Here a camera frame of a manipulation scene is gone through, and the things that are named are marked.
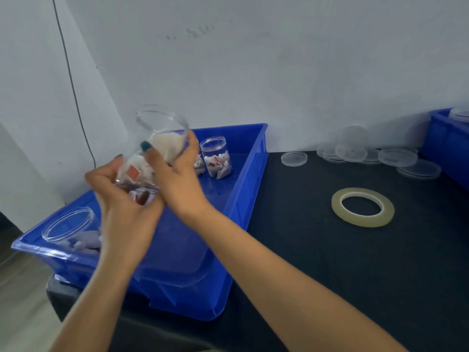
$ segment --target person's left hand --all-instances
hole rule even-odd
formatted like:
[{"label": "person's left hand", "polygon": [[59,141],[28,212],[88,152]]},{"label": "person's left hand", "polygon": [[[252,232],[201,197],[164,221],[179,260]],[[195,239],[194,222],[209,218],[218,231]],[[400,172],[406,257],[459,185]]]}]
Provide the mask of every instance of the person's left hand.
[{"label": "person's left hand", "polygon": [[114,186],[123,157],[85,174],[101,207],[103,246],[100,260],[120,265],[132,274],[148,251],[165,202],[161,195],[145,206]]}]

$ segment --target person's right hand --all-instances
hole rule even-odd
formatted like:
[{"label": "person's right hand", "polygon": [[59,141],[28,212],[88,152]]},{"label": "person's right hand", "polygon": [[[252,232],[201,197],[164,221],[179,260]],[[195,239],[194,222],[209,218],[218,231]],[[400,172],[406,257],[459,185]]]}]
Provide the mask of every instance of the person's right hand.
[{"label": "person's right hand", "polygon": [[197,137],[189,130],[188,138],[189,147],[172,167],[149,142],[142,142],[141,147],[146,161],[155,171],[156,183],[167,205],[186,225],[193,227],[195,220],[212,206],[202,191],[194,169],[194,161],[199,154]]}]

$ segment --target tape roll core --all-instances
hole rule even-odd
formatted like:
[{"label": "tape roll core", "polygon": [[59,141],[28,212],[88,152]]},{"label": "tape roll core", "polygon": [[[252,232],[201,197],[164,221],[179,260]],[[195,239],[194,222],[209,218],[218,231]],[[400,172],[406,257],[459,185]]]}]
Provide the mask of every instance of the tape roll core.
[{"label": "tape roll core", "polygon": [[[381,211],[376,215],[360,215],[353,213],[343,206],[342,201],[350,197],[366,198],[376,203]],[[394,217],[394,205],[392,202],[373,190],[362,188],[345,188],[332,195],[332,210],[344,221],[361,227],[380,227],[387,225]]]}]

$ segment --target jar mouth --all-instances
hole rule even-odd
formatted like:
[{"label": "jar mouth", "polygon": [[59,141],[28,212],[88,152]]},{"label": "jar mouth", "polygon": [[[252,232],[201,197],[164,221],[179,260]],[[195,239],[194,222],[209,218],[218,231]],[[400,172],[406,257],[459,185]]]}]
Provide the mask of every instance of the jar mouth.
[{"label": "jar mouth", "polygon": [[224,146],[226,146],[226,139],[221,135],[210,137],[200,142],[200,149],[203,152],[217,151],[222,149]]},{"label": "jar mouth", "polygon": [[[88,226],[90,226],[91,223],[94,221],[94,219],[95,214],[93,213],[93,210],[91,210],[91,208],[78,207],[73,212],[67,213],[66,215],[60,217],[47,229],[45,229],[42,233],[42,238],[44,238],[44,240],[46,240],[47,242],[62,241],[64,239],[72,237],[78,232],[85,231]],[[63,228],[66,231],[57,236],[52,236],[54,230],[58,230],[61,225],[64,226]]]},{"label": "jar mouth", "polygon": [[[149,117],[150,115],[161,116],[169,120],[172,120],[175,123],[179,124],[179,126],[181,126],[182,129],[155,128],[155,126],[151,124],[151,121],[150,121],[151,117]],[[181,115],[167,108],[164,108],[158,105],[141,106],[139,110],[137,111],[137,117],[135,118],[135,121],[144,129],[149,130],[150,132],[153,132],[153,133],[177,132],[180,134],[181,133],[185,134],[185,132],[189,129],[189,124],[184,117],[182,117]]]}]

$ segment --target fingernail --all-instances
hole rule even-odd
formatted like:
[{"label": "fingernail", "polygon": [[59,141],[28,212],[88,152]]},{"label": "fingernail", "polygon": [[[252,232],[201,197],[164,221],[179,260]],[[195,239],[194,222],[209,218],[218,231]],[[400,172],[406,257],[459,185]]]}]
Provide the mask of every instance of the fingernail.
[{"label": "fingernail", "polygon": [[144,152],[147,152],[151,149],[151,144],[148,141],[143,141],[142,143],[140,143],[140,147]]}]

